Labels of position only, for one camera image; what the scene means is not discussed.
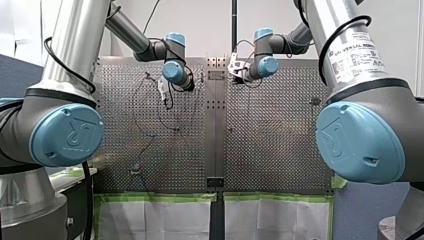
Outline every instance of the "metal frame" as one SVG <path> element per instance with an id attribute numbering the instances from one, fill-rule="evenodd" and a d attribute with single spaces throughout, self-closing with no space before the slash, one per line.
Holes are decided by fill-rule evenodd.
<path id="1" fill-rule="evenodd" d="M 315 74 L 316 71 L 316 61 L 313 60 L 279 60 L 280 65 L 282 66 L 282 69 L 296 69 L 299 66 L 302 66 L 302 68 L 305 68 L 305 71 L 308 71 L 308 74 L 305 76 L 311 76 L 311 74 Z M 193 192 L 217 192 L 218 199 L 222 197 L 221 193 L 224 191 L 271 191 L 271 192 L 288 192 L 288 193 L 299 193 L 299 194 L 319 194 L 319 195 L 332 195 L 331 191 L 331 176 L 333 175 L 332 171 L 327 168 L 325 172 L 319 172 L 320 174 L 323 174 L 323 178 L 325 178 L 326 185 L 325 188 L 312 188 L 308 189 L 307 186 L 302 189 L 281 189 L 276 185 L 275 189 L 270 188 L 261 188 L 259 187 L 251 186 L 251 188 L 246 188 L 245 186 L 240 186 L 239 188 L 233 188 L 231 186 L 228 186 L 226 181 L 228 176 L 227 167 L 228 167 L 228 152 L 231 151 L 231 149 L 228 149 L 227 147 L 227 136 L 228 134 L 231 134 L 231 127 L 227 126 L 228 121 L 228 114 L 231 114 L 231 112 L 228 112 L 228 108 L 231 107 L 229 104 L 231 103 L 231 99 L 228 99 L 229 96 L 228 91 L 230 88 L 234 87 L 229 85 L 230 81 L 228 79 L 228 71 L 226 70 L 226 65 L 228 63 L 228 58 L 221 57 L 221 58 L 189 58 L 187 59 L 188 66 L 204 66 L 202 68 L 202 74 L 204 74 L 204 100 L 203 100 L 203 106 L 204 109 L 204 144 L 205 144 L 205 158 L 204 158 L 204 189 L 160 189 L 158 192 L 164 192 L 164 193 L 193 193 Z M 108 65 L 127 65 L 127 66 L 134 66 L 134 67 L 140 67 L 140 66 L 162 66 L 161 62 L 156 63 L 139 63 L 135 61 L 133 58 L 121 58 L 121 57 L 106 57 L 102 58 L 99 61 L 99 65 L 102 64 L 108 64 Z M 101 68 L 97 69 L 97 77 L 95 83 L 98 85 L 101 85 L 98 80 L 100 79 L 101 74 Z M 299 77 L 297 72 L 293 75 L 294 77 Z M 282 77 L 282 75 L 278 75 L 274 79 L 265 79 L 264 81 L 269 82 L 275 82 L 275 84 L 280 84 L 278 81 L 281 81 L 282 79 L 278 79 L 279 77 Z M 321 105 L 324 102 L 325 99 L 323 99 L 325 96 L 325 87 L 320 86 L 320 82 L 318 80 L 318 74 L 316 74 L 316 79 L 311 79 L 311 81 L 303 81 L 301 82 L 300 87 L 306 87 L 305 84 L 314 84 L 316 81 L 316 86 L 307 86 L 308 89 L 315 89 L 313 91 L 320 93 L 320 100 Z M 102 103 L 100 102 L 100 112 L 102 111 Z M 314 111 L 314 114 L 319 113 L 320 106 L 316 106 L 316 111 Z M 306 121 L 308 121 L 308 124 L 315 124 L 315 118 L 316 116 L 311 116 L 311 118 L 308 118 Z M 319 155 L 316 155 L 317 159 L 314 161 L 322 161 Z M 102 151 L 100 151 L 100 154 L 95 158 L 95 162 L 102 161 L 102 158 L 104 156 L 102 155 Z M 102 172 L 102 166 L 100 164 L 100 175 Z"/>
<path id="2" fill-rule="evenodd" d="M 193 93 L 182 93 L 182 94 L 180 94 L 180 93 L 173 92 L 174 100 L 176 101 L 177 105 L 180 104 L 180 103 L 182 104 L 184 101 L 192 101 L 192 102 L 187 103 L 188 111 L 192 111 L 192 112 L 193 112 L 194 105 L 196 105 L 198 107 L 198 110 L 199 110 L 200 113 L 196 114 L 196 116 L 194 116 L 194 117 L 192 116 L 192 118 L 200 117 L 202 119 L 202 121 L 199 121 L 199 120 L 196 119 L 196 121 L 199 121 L 199 123 L 195 122 L 195 124 L 203 124 L 203 125 L 204 125 L 204 122 L 205 122 L 204 121 L 204 114 L 205 113 L 204 113 L 204 110 L 203 110 L 203 108 L 204 108 L 203 98 L 204 98 L 204 88 L 205 88 L 204 82 L 206 82 L 205 76 L 203 74 L 203 71 L 204 71 L 203 67 L 205 66 L 205 63 L 206 63 L 206 61 L 203 58 L 191 58 L 191 59 L 187 60 L 187 64 L 188 64 L 189 67 L 192 67 L 192 70 L 195 74 L 195 78 L 196 78 L 197 81 L 199 81 L 198 83 L 199 83 L 199 86 L 201 88 L 201 89 L 197 89 L 197 88 L 195 89 L 195 91 L 197 91 L 197 92 L 195 92 L 194 94 L 197 94 L 197 97 L 196 97 L 197 99 L 190 100 L 190 96 L 191 96 L 190 94 L 193 94 Z M 143 67 L 147 67 L 147 69 L 149 69 L 150 73 L 152 74 L 152 77 L 154 77 L 154 78 L 160 77 L 160 70 L 161 70 L 161 67 L 163 66 L 162 62 L 140 63 L 140 62 L 137 62 L 136 60 L 134 60 L 133 58 L 121 58 L 121 57 L 101 58 L 99 60 L 99 66 L 96 69 L 95 84 L 100 86 L 99 89 L 102 89 L 102 92 L 104 91 L 105 86 L 99 80 L 101 80 L 101 78 L 102 78 L 102 74 L 103 74 L 102 73 L 102 71 L 103 71 L 102 65 L 104 65 L 104 64 L 109 65 L 109 66 L 122 65 L 123 69 L 125 69 L 125 67 L 128 67 L 130 70 L 125 72 L 127 75 L 128 74 L 134 74 L 135 71 L 143 70 Z M 138 81 L 138 78 L 140 80 L 142 78 L 140 76 L 136 76 L 136 77 L 132 76 L 132 78 L 133 78 L 134 81 Z M 127 85 L 125 85 L 125 86 L 124 85 L 125 85 L 125 82 L 122 82 L 122 85 L 116 83 L 116 87 L 121 88 L 123 90 L 122 94 L 128 94 L 129 93 L 128 91 L 131 91 L 131 89 L 134 89 L 134 88 L 129 88 L 128 83 L 127 83 Z M 150 113 L 150 115 L 152 115 L 151 118 L 155 118 L 155 116 L 153 116 L 153 114 L 156 114 L 156 106 L 157 106 L 156 101 L 158 101 L 159 95 L 157 95 L 157 96 L 155 95 L 156 94 L 156 87 L 153 87 L 153 86 L 150 86 L 150 87 L 151 87 L 150 89 L 152 89 L 152 92 L 151 92 L 152 94 L 149 94 L 149 96 L 146 96 L 147 97 L 147 100 L 146 100 L 147 105 L 144 106 L 144 107 L 143 106 L 137 106 L 137 110 L 138 111 L 147 111 L 147 112 L 145 112 L 146 115 L 149 115 L 149 113 Z M 102 98 L 104 98 L 104 96 L 95 96 L 95 98 L 102 99 Z M 103 111 L 106 110 L 106 109 L 103 108 L 103 105 L 105 105 L 104 102 L 99 102 L 100 113 L 102 113 Z M 178 121 L 178 123 L 180 123 L 180 122 L 183 122 L 185 120 L 182 113 L 180 113 L 180 115 L 178 115 L 178 116 L 180 116 L 180 118 L 178 118 L 178 116 L 177 116 L 177 118 L 175 118 L 175 115 L 172 115 L 173 113 L 171 111 L 167 112 L 162 105 L 160 105 L 159 107 L 160 107 L 159 108 L 160 110 L 158 110 L 158 111 L 160 111 L 160 115 L 162 117 L 163 122 L 165 124 L 169 125 L 170 127 L 172 127 L 173 123 L 177 123 L 177 122 L 174 122 L 174 121 Z M 143 123 L 144 125 L 149 124 L 149 126 L 153 130 L 155 130 L 155 129 L 160 130 L 158 133 L 153 133 L 153 131 L 148 132 L 148 134 L 150 134 L 150 133 L 157 134 L 157 140 L 154 141 L 151 150 L 155 149 L 155 147 L 163 146 L 162 147 L 163 156 L 161 155 L 162 157 L 160 157 L 160 158 L 162 160 L 165 159 L 165 158 L 168 159 L 168 160 L 166 162 L 162 163 L 162 165 L 161 165 L 162 167 L 152 170 L 152 167 L 154 167 L 154 166 L 148 165 L 149 161 L 150 161 L 148 156 L 150 156 L 150 158 L 152 158 L 153 155 L 152 155 L 152 153 L 148 153 L 148 151 L 146 151 L 146 153 L 144 153 L 144 155 L 143 155 L 143 157 L 145 157 L 145 158 L 143 159 L 143 161 L 141 161 L 141 164 L 140 164 L 141 165 L 140 173 L 135 174 L 133 176 L 130 176 L 130 174 L 129 174 L 130 167 L 128 167 L 128 174 L 127 174 L 127 172 L 123 171 L 123 168 L 125 168 L 125 167 L 123 167 L 123 164 L 125 164 L 124 159 L 122 159 L 122 161 L 116 162 L 117 166 L 119 166 L 119 169 L 111 170 L 110 166 L 109 166 L 109 169 L 107 168 L 107 166 L 105 168 L 105 157 L 106 157 L 105 152 L 107 153 L 107 151 L 105 151 L 106 149 L 102 149 L 102 150 L 99 151 L 99 154 L 97 154 L 97 156 L 95 156 L 95 158 L 94 158 L 94 165 L 100 169 L 99 176 L 97 176 L 95 178 L 95 190 L 98 191 L 98 192 L 145 191 L 145 186 L 147 186 L 148 191 L 161 192 L 161 193 L 197 193 L 197 192 L 202 193 L 202 192 L 206 192 L 207 191 L 206 181 L 204 180 L 204 179 L 206 179 L 206 177 L 205 177 L 206 161 L 205 161 L 204 157 L 199 158 L 199 161 L 204 161 L 204 162 L 194 163 L 194 160 L 190 160 L 192 164 L 197 164 L 196 166 L 198 166 L 198 168 L 195 169 L 197 173 L 191 173 L 190 171 L 189 171 L 189 173 L 184 173 L 184 170 L 181 169 L 182 166 L 177 164 L 182 171 L 179 174 L 174 175 L 174 174 L 172 174 L 172 172 L 170 172 L 170 171 L 172 171 L 172 169 L 168 169 L 169 166 L 167 165 L 167 164 L 170 164 L 170 166 L 172 166 L 172 164 L 173 164 L 172 161 L 175 160 L 175 159 L 173 159 L 173 157 L 175 157 L 174 155 L 169 155 L 169 153 L 166 153 L 166 148 L 168 148 L 168 147 L 169 148 L 178 148 L 178 151 L 179 151 L 179 154 L 180 154 L 179 155 L 180 159 L 182 158 L 181 156 L 184 155 L 184 154 L 185 154 L 184 156 L 189 156 L 189 157 L 191 156 L 190 155 L 190 154 L 192 154 L 191 150 L 185 151 L 184 149 L 187 149 L 189 147 L 188 144 L 194 144 L 195 143 L 194 140 L 189 139 L 193 135 L 182 136 L 182 134 L 181 134 L 181 132 L 184 131 L 184 128 L 190 128 L 190 126 L 186 126 L 186 125 L 190 125 L 190 124 L 188 124 L 188 123 L 185 124 L 183 122 L 183 124 L 181 124 L 182 126 L 176 126 L 174 131 L 171 131 L 171 130 L 164 129 L 164 127 L 161 127 L 161 124 L 159 123 L 159 121 L 156 118 L 155 118 L 155 121 L 153 121 L 152 119 L 147 119 L 147 118 L 143 117 L 142 114 L 138 114 L 138 113 L 137 113 L 137 118 L 141 119 L 141 120 L 139 119 L 139 122 L 144 121 L 144 123 Z M 196 133 L 196 132 L 192 131 L 190 134 L 196 135 L 196 134 L 202 134 L 202 133 L 201 132 Z M 141 144 L 144 144 L 143 147 L 148 144 L 148 141 L 146 140 L 147 138 L 145 138 L 145 136 L 144 137 L 143 136 L 139 136 L 139 137 L 135 136 L 135 137 L 136 137 L 136 139 L 133 139 L 132 141 L 138 141 L 138 142 L 143 141 L 143 142 L 141 142 Z M 201 147 L 204 148 L 204 146 L 201 146 L 201 147 L 195 146 L 195 145 L 193 145 L 193 146 L 195 148 L 196 147 L 197 148 L 201 148 Z M 115 174 L 119 173 L 119 176 L 116 176 L 115 179 L 113 179 L 113 181 L 112 180 L 108 181 L 109 184 L 115 184 L 116 183 L 115 187 L 113 187 L 113 189 L 111 189 L 110 186 L 108 188 L 103 188 L 102 185 L 104 183 L 105 177 L 107 177 L 107 176 L 110 177 L 110 176 L 113 175 L 111 171 L 115 172 Z M 190 175 L 190 174 L 197 174 L 196 175 L 197 180 L 193 180 L 194 176 Z M 134 181 L 134 182 L 131 184 L 132 187 L 128 187 L 128 189 L 126 189 L 126 190 L 122 189 L 123 183 L 119 182 L 119 181 L 127 181 L 124 178 L 126 178 L 127 180 L 130 179 L 130 178 L 134 178 L 134 180 L 128 180 L 128 181 Z M 195 181 L 196 183 L 190 184 L 189 181 L 192 181 L 192 180 Z"/>

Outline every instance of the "metal bracket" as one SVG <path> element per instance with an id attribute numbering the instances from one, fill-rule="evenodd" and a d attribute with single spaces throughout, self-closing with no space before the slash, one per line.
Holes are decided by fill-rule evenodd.
<path id="1" fill-rule="evenodd" d="M 224 187 L 224 178 L 223 177 L 209 177 L 206 180 L 208 188 L 219 188 Z"/>
<path id="2" fill-rule="evenodd" d="M 225 78 L 226 78 L 225 71 L 219 71 L 219 70 L 209 70 L 208 71 L 208 80 L 224 81 Z"/>
<path id="3" fill-rule="evenodd" d="M 252 82 L 254 79 L 250 79 L 249 74 L 243 73 L 243 71 L 247 71 L 246 69 L 249 69 L 250 63 L 245 61 L 237 61 L 237 56 L 238 54 L 236 52 L 231 54 L 230 63 L 228 64 L 228 73 L 230 73 L 236 79 L 244 78 L 244 80 Z"/>

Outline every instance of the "small metal part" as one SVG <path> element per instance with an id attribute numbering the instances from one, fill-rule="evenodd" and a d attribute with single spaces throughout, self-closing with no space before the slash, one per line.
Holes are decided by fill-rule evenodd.
<path id="1" fill-rule="evenodd" d="M 321 99 L 319 97 L 312 97 L 309 104 L 311 104 L 313 106 L 318 106 L 318 105 L 321 104 Z"/>
<path id="2" fill-rule="evenodd" d="M 210 178 L 207 178 L 206 184 L 208 187 L 224 187 L 224 178 L 210 177 Z"/>
<path id="3" fill-rule="evenodd" d="M 139 163 L 136 163 L 130 169 L 130 175 L 139 175 L 141 173 L 141 166 Z"/>
<path id="4" fill-rule="evenodd" d="M 73 227 L 74 226 L 74 218 L 68 218 L 66 220 L 66 226 L 67 226 L 67 228 Z"/>
<path id="5" fill-rule="evenodd" d="M 225 71 L 208 71 L 209 80 L 225 80 Z"/>

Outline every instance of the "robotic arm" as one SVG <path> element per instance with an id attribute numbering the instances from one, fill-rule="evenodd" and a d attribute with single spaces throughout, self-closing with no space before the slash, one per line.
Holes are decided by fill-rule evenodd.
<path id="1" fill-rule="evenodd" d="M 104 124 L 95 110 L 92 81 L 105 25 L 138 61 L 164 60 L 163 78 L 185 91 L 194 89 L 192 75 L 185 72 L 183 35 L 151 42 L 111 0 L 62 1 L 54 36 L 45 42 L 50 57 L 41 81 L 24 99 L 0 99 L 0 234 L 5 239 L 67 237 L 66 197 L 54 192 L 42 167 L 83 163 L 100 146 Z M 91 192 L 88 169 L 85 173 Z M 40 223 L 55 228 L 34 231 Z"/>
<path id="2" fill-rule="evenodd" d="M 422 182 L 424 109 L 406 81 L 386 72 L 368 33 L 371 18 L 359 15 L 363 0 L 294 2 L 309 24 L 288 36 L 259 29 L 254 63 L 237 62 L 233 53 L 230 73 L 247 81 L 270 76 L 278 69 L 273 53 L 303 54 L 313 37 L 330 93 L 316 132 L 327 165 L 355 182 Z"/>
<path id="3" fill-rule="evenodd" d="M 269 77 L 278 71 L 278 62 L 273 54 L 304 54 L 311 40 L 312 34 L 303 23 L 288 35 L 274 34 L 271 28 L 261 28 L 255 32 L 253 64 L 237 61 L 235 49 L 228 71 L 236 79 L 248 82 Z"/>
<path id="4" fill-rule="evenodd" d="M 154 39 L 157 41 L 151 42 L 113 3 L 111 13 L 112 15 L 106 21 L 107 28 L 134 51 L 137 61 L 165 60 L 163 77 L 185 91 L 193 91 L 193 77 L 185 72 L 185 37 L 183 35 L 169 33 L 165 40 Z"/>
<path id="5" fill-rule="evenodd" d="M 163 77 L 183 90 L 194 89 L 193 78 L 185 72 L 183 35 L 170 33 L 166 40 L 151 42 L 113 3 L 94 2 L 62 3 L 51 49 L 63 65 L 91 82 L 106 23 L 134 50 L 138 61 L 165 60 Z M 0 166 L 73 166 L 86 161 L 99 147 L 103 123 L 94 110 L 93 86 L 62 64 L 49 58 L 41 82 L 27 90 L 22 109 L 3 118 Z M 6 106 L 14 100 L 3 102 Z"/>

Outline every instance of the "white wall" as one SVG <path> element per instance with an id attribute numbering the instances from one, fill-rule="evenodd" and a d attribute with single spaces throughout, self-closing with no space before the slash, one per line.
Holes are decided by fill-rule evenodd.
<path id="1" fill-rule="evenodd" d="M 143 30 L 156 0 L 121 0 L 117 5 Z M 146 35 L 164 38 L 169 32 L 186 37 L 189 57 L 223 56 L 231 48 L 231 1 L 229 0 L 161 0 Z M 132 56 L 124 44 L 112 39 L 113 53 Z"/>
<path id="2" fill-rule="evenodd" d="M 143 28 L 156 0 L 122 0 L 122 10 L 140 28 Z M 275 33 L 289 33 L 300 22 L 292 0 L 239 0 L 238 38 L 252 41 L 254 32 L 261 27 L 271 27 Z M 408 81 L 414 93 L 417 86 L 424 94 L 424 84 L 419 70 L 424 61 L 419 52 L 420 0 L 367 0 L 360 10 L 373 17 L 371 35 L 389 73 Z M 162 0 L 149 25 L 147 35 L 164 37 L 177 31 L 186 35 L 187 56 L 204 57 L 230 54 L 231 1 L 230 0 Z M 124 44 L 112 40 L 112 53 L 132 56 Z M 241 45 L 240 56 L 247 57 L 251 47 Z M 314 47 L 303 56 L 294 58 L 317 59 Z"/>
<path id="3" fill-rule="evenodd" d="M 367 0 L 361 12 L 373 18 L 370 33 L 380 52 L 387 71 L 408 81 L 414 94 L 417 92 L 421 0 Z"/>
<path id="4" fill-rule="evenodd" d="M 380 54 L 389 73 L 407 80 L 417 95 L 424 96 L 422 70 L 424 69 L 424 0 L 366 0 L 360 7 L 362 13 L 373 17 L 370 27 L 371 35 L 379 48 Z M 16 11 L 16 6 L 25 2 L 32 8 L 30 12 Z M 117 0 L 124 11 L 136 25 L 143 29 L 156 0 Z M 1 18 L 0 42 L 4 38 L 2 31 L 10 31 L 11 24 L 18 44 L 17 53 L 22 60 L 34 62 L 40 51 L 25 51 L 28 48 L 24 37 L 31 39 L 31 44 L 41 48 L 41 39 L 52 34 L 60 1 L 58 0 L 0 0 Z M 9 3 L 11 10 L 4 6 Z M 238 37 L 252 41 L 254 32 L 261 27 L 271 27 L 275 33 L 289 33 L 300 22 L 292 0 L 239 0 Z M 12 21 L 5 21 L 7 15 Z M 38 22 L 42 18 L 41 27 L 31 28 L 29 34 L 22 34 L 22 22 Z M 162 38 L 168 32 L 181 32 L 186 36 L 188 57 L 223 56 L 231 50 L 231 1 L 230 0 L 161 0 L 147 31 L 148 37 Z M 241 45 L 241 57 L 247 57 L 252 49 Z M 41 49 L 41 64 L 44 63 L 45 51 Z M 101 47 L 101 55 L 132 56 L 132 52 L 119 39 L 105 31 Z M 295 58 L 317 59 L 314 47 L 303 56 Z"/>

